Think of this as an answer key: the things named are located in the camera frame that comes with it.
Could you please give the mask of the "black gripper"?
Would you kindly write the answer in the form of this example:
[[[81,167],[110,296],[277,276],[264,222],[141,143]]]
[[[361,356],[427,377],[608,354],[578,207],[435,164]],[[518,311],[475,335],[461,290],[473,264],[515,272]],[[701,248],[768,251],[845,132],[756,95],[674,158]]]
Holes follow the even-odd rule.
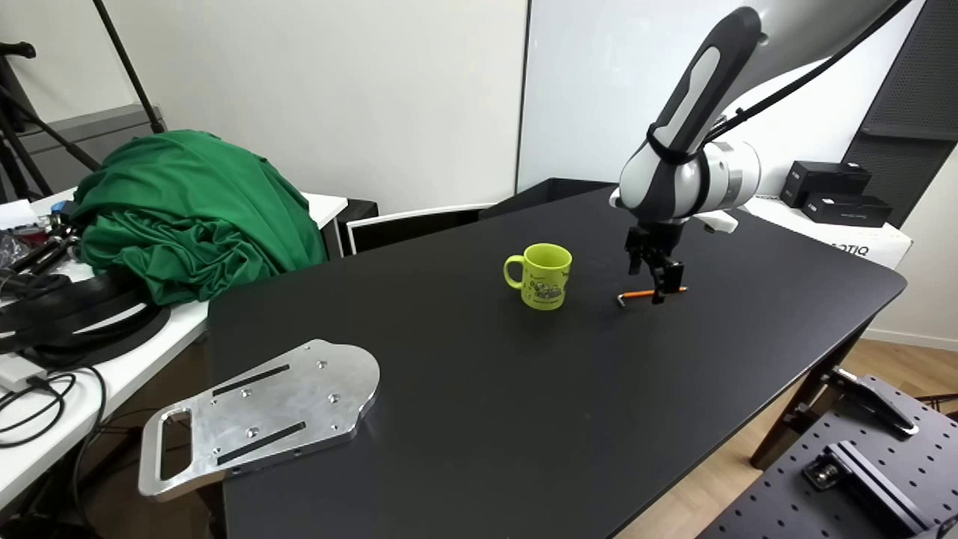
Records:
[[[677,290],[681,284],[681,264],[674,258],[680,237],[680,225],[634,225],[626,234],[629,269],[646,266],[659,290]]]

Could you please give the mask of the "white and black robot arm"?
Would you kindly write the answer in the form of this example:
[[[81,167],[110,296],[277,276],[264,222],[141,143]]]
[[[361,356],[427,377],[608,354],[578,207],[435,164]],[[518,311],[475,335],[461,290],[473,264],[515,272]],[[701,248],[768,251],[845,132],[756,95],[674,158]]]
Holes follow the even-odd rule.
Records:
[[[681,287],[671,258],[681,225],[696,213],[728,209],[756,192],[756,177],[705,152],[705,135],[761,46],[761,14],[738,7],[701,41],[643,143],[629,156],[611,204],[638,225],[626,237],[629,269],[649,266],[656,299]]]

